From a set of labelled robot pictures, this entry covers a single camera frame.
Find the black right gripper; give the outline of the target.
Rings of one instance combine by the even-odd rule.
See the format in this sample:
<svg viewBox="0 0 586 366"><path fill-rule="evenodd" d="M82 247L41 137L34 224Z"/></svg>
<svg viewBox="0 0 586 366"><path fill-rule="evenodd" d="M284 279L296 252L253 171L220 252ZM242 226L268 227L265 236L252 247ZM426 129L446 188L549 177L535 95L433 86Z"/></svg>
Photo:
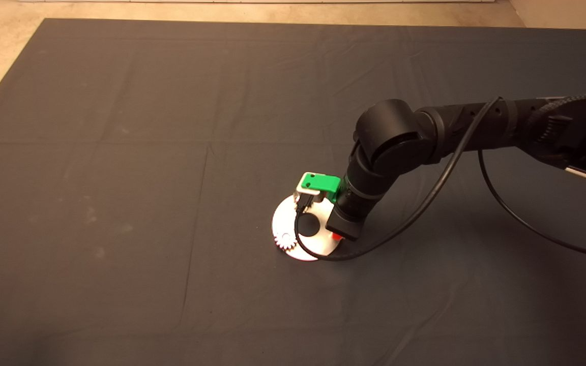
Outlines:
<svg viewBox="0 0 586 366"><path fill-rule="evenodd" d="M336 201L326 222L332 241L360 238L367 216L375 205L376 201Z"/></svg>

